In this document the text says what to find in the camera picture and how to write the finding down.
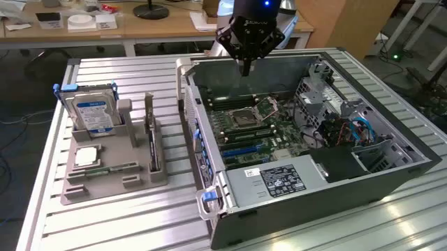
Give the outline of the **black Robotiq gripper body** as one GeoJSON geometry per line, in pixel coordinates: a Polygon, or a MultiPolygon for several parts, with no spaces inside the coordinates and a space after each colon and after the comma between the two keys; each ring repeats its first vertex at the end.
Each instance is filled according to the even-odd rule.
{"type": "Polygon", "coordinates": [[[277,16],[281,1],[235,1],[231,20],[247,55],[247,38],[254,31],[278,28],[277,16]]]}

